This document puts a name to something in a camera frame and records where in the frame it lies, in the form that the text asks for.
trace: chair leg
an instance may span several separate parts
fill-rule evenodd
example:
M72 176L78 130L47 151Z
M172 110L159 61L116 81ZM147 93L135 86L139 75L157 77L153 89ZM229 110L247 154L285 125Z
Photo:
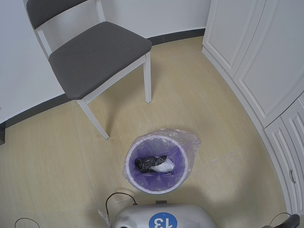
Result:
M143 78L145 81L146 102L150 103L152 101L150 52L146 54L146 61L143 63Z
M99 121L96 119L96 117L94 116L93 112L91 112L90 108L88 107L87 103L85 102L84 99L82 100L77 100L78 105L81 106L81 108L83 109L83 111L87 114L87 116L89 117L89 119L92 121L92 123L95 125L95 127L98 129L98 131L102 134L102 136L105 139L109 138L109 135L105 132L105 130L102 128L101 124L99 123Z

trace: chair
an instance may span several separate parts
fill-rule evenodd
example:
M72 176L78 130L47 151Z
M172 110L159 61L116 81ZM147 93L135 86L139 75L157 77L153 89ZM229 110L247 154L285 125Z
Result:
M143 64L146 102L151 102L150 50L152 43L118 25L106 22L101 0L95 0L100 23L52 52L41 25L87 0L28 0L26 9L42 41L48 61L70 100L76 100L96 128L108 139L88 103Z

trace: floor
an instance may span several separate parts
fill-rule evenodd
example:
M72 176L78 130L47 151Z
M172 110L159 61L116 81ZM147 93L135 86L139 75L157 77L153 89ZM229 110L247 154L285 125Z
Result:
M286 211L268 152L244 108L201 52L202 37L152 47L152 102L145 102L142 66L89 107L105 140L74 102L6 130L0 146L0 227L28 217L40 227L106 227L97 209L127 192L138 204L197 203L219 227L260 228ZM202 141L189 178L176 190L149 195L122 176L134 139L160 128L190 131ZM109 201L110 219L131 205ZM272 225L278 225L279 216ZM37 228L21 220L17 228Z

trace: chair frame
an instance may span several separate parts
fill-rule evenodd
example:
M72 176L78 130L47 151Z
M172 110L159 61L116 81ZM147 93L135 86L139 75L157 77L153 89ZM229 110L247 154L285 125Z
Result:
M101 5L101 0L94 0L96 5L96 10L99 18L99 22L104 22L105 17ZM41 26L39 26L36 29L40 40L45 48L45 51L47 52L49 57L52 53L52 50L46 40L46 37L42 31ZM89 119L92 121L92 123L95 125L95 127L98 129L98 131L102 134L102 136L105 139L109 138L109 135L106 133L106 131L103 129L101 124L98 122L92 111L90 110L88 103L91 102L93 99L95 99L97 96L99 96L102 92L104 92L106 89L108 89L110 86L112 86L114 83L119 81L121 78L126 76L128 73L130 73L135 68L139 67L141 64L143 64L143 77L144 77L144 83L145 83L145 94L146 94L146 102L150 103L152 100L151 97L151 68L150 68L150 52L146 53L139 59L137 59L135 62L131 63L129 66L124 68L123 70L119 71L117 74L112 76L110 79L108 79L106 82L104 82L101 86L99 86L96 90L92 91L88 95L86 95L83 99L77 100L78 105L81 106L83 111L87 114Z

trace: purple plastic bag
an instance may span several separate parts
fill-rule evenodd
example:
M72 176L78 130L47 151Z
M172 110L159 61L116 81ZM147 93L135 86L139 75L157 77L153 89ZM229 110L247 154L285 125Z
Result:
M135 188L152 194L170 192L190 175L201 141L192 133L177 129L160 129L139 136L132 143L125 158L123 176ZM166 155L174 163L170 173L141 173L135 159Z

